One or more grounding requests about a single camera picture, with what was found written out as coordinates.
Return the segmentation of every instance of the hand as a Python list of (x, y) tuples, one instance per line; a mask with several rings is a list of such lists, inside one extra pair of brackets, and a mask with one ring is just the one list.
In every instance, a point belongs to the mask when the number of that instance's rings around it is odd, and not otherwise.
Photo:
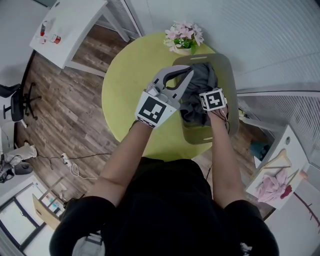
[(227, 120), (228, 107), (226, 106), (224, 108), (208, 111), (207, 113), (211, 120), (211, 126), (212, 124), (217, 123), (225, 125), (225, 120)]

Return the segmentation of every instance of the green table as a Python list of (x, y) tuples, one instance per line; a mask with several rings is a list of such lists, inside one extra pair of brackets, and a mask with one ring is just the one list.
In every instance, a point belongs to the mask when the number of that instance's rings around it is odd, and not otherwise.
[[(164, 45), (165, 34), (154, 33), (138, 38), (113, 59), (102, 87), (102, 109), (114, 137), (121, 141), (135, 120), (142, 91), (165, 67), (172, 66), (181, 55)], [(214, 53), (202, 44), (196, 54)], [(173, 87), (173, 80), (167, 83)], [(184, 139), (179, 111), (152, 132), (144, 156), (164, 161), (194, 158), (211, 147), (211, 143), (191, 145)]]

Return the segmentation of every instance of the office chair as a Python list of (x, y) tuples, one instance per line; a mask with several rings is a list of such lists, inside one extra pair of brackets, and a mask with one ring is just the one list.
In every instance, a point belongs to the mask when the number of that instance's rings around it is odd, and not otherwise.
[(31, 107), (31, 102), (41, 99), (41, 96), (31, 99), (32, 87), (36, 84), (33, 82), (30, 85), (29, 92), (24, 94), (24, 87), (21, 84), (8, 87), (0, 84), (0, 97), (8, 98), (11, 97), (11, 106), (6, 107), (3, 105), (3, 118), (6, 119), (6, 112), (11, 110), (12, 121), (19, 122), (24, 118), (24, 115), (29, 116), (28, 110), (35, 120), (38, 117), (34, 115)]

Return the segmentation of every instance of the wooden floor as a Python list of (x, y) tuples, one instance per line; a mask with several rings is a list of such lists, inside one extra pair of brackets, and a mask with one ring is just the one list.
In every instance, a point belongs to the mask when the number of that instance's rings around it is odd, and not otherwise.
[[(126, 45), (116, 32), (95, 25), (73, 60), (106, 71), (113, 58)], [(29, 162), (48, 186), (65, 176), (62, 185), (54, 190), (57, 195), (63, 191), (66, 200), (79, 198), (95, 181), (72, 176), (70, 169), (59, 158), (61, 154), (66, 153), (69, 158), (110, 154), (119, 144), (110, 132), (102, 111), (103, 78), (68, 67), (61, 70), (36, 54), (27, 76), (26, 91), (32, 82), (36, 83), (32, 94), (42, 96), (41, 100), (32, 103), (38, 120), (25, 116), (24, 120), (29, 125), (26, 129), (18, 123), (17, 145), (22, 146), (25, 140), (35, 145), (39, 156)], [(251, 141), (265, 139), (259, 129), (252, 130), (244, 124), (240, 125), (237, 135), (232, 138), (236, 158), (245, 177), (249, 178), (255, 170), (249, 152)], [(43, 157), (55, 158), (51, 159), (50, 165), (50, 161)], [(97, 155), (73, 162), (78, 165), (81, 176), (96, 178), (108, 158), (107, 154)], [(207, 175), (211, 166), (211, 152), (208, 150), (194, 160)], [(211, 181), (210, 172), (208, 182), (211, 184)], [(264, 203), (257, 205), (263, 216), (271, 210)]]

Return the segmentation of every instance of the pink cloth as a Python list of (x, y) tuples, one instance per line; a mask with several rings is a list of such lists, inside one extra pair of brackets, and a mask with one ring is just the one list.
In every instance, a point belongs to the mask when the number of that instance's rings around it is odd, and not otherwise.
[(285, 168), (275, 177), (265, 174), (262, 183), (256, 189), (258, 202), (268, 203), (279, 199), (286, 190), (287, 177), (288, 172)]

